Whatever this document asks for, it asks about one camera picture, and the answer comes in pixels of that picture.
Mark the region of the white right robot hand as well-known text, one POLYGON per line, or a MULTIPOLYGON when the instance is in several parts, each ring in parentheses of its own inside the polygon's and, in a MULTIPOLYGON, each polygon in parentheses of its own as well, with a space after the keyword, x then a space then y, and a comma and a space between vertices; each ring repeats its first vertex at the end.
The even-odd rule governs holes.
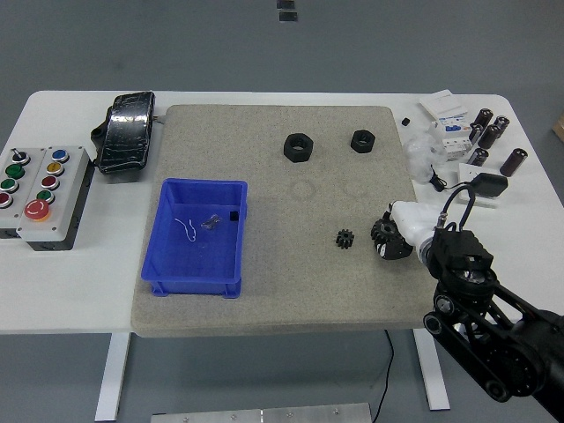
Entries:
POLYGON ((427 264, 427 253, 439 223, 441 208, 433 204, 395 201, 372 229, 378 255, 384 260, 397 260, 414 252, 418 259, 427 264))

